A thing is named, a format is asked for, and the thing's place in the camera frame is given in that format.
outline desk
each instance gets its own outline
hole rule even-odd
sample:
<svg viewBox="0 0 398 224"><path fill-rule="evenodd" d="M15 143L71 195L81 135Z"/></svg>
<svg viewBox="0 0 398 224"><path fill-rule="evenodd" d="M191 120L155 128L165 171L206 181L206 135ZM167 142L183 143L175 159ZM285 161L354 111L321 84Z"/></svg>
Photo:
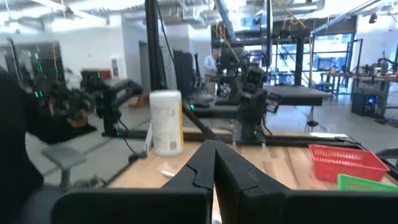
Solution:
<svg viewBox="0 0 398 224"><path fill-rule="evenodd" d="M331 74L331 73L321 73L321 82L323 82L323 76L326 75L326 82L330 83L330 78L332 78L332 93L336 96L338 95L350 95L351 93L340 93L340 81L341 78L345 78L346 79L346 83L345 83L345 87L348 88L348 80L350 78L353 77L353 74L349 74L349 73L335 73L335 74Z"/></svg>
<svg viewBox="0 0 398 224"><path fill-rule="evenodd" d="M310 135L308 133L286 133L286 135L293 134ZM183 152L177 157L158 157L153 151L149 151L146 159L138 160L129 166L111 182L109 187L159 188L168 181L168 178L164 177L160 170L169 167L169 171L178 172L200 145L199 142L186 142ZM266 147L266 149L262 149L261 146L238 146L235 150L258 169L291 189L336 189L336 184L323 182L314 177L311 156L306 147ZM386 175L382 181L398 185L398 181L390 175ZM214 193L213 215L219 214L218 201Z"/></svg>

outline person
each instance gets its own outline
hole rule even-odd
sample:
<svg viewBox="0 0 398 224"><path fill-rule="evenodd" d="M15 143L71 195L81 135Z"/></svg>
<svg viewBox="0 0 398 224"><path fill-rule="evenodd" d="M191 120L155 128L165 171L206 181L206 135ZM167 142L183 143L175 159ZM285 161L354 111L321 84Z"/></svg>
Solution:
<svg viewBox="0 0 398 224"><path fill-rule="evenodd" d="M71 121L40 110L38 101L5 72L0 74L0 102L0 223L50 224L52 205L63 191L44 185L28 157L25 134L56 144L96 128L88 124L86 113L82 120Z"/></svg>
<svg viewBox="0 0 398 224"><path fill-rule="evenodd" d="M207 55L205 58L204 68L205 68L205 83L210 95L214 95L216 91L215 83L210 82L210 77L217 75L216 60L221 57L220 49L213 49L211 55Z"/></svg>

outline wall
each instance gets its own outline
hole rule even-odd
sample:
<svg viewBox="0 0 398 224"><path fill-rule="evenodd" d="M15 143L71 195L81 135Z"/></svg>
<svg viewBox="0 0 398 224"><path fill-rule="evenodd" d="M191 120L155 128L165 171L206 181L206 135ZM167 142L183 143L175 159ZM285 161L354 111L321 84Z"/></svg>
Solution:
<svg viewBox="0 0 398 224"><path fill-rule="evenodd" d="M16 45L59 42L64 67L80 74L82 68L111 69L111 56L124 55L121 27L97 27L61 33L12 35ZM6 39L0 39L6 45Z"/></svg>
<svg viewBox="0 0 398 224"><path fill-rule="evenodd" d="M167 40L174 50L182 50L184 52L191 51L190 43L190 26L187 24L178 26L168 26L166 28Z"/></svg>
<svg viewBox="0 0 398 224"><path fill-rule="evenodd" d="M139 41L147 42L146 28L122 21L123 49L126 61L126 75L142 84Z"/></svg>
<svg viewBox="0 0 398 224"><path fill-rule="evenodd" d="M355 39L363 39L360 65L377 63L385 52L386 58L394 60L397 44L398 30L389 31L395 25L391 16L379 16L377 21L369 24L370 16L358 18ZM359 42L354 46L351 69L354 69L359 55Z"/></svg>

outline white cylindrical container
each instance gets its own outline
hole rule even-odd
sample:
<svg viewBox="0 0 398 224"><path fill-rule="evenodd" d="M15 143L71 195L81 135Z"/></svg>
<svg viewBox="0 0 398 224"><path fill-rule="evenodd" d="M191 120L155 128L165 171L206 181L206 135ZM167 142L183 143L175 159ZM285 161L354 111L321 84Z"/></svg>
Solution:
<svg viewBox="0 0 398 224"><path fill-rule="evenodd" d="M176 156L183 149L182 100L177 90L149 94L154 151L158 156Z"/></svg>

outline wooden tabletop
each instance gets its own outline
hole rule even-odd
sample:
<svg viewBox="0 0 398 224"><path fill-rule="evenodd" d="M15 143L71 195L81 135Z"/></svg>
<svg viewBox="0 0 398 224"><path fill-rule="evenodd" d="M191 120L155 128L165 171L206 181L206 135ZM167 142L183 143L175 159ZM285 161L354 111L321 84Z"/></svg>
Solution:
<svg viewBox="0 0 398 224"><path fill-rule="evenodd" d="M289 136L305 136L308 133L286 133ZM138 160L125 173L120 175L109 187L117 188L159 188L169 179L161 171L177 173L200 147L199 142L186 142L183 152L175 157L159 157L149 151L146 159ZM334 190L336 184L315 178L312 170L310 151L306 147L266 147L238 146L240 155L253 163L258 169L278 180L290 189ZM398 185L389 175L382 182ZM214 193L213 217L219 217L220 210Z"/></svg>

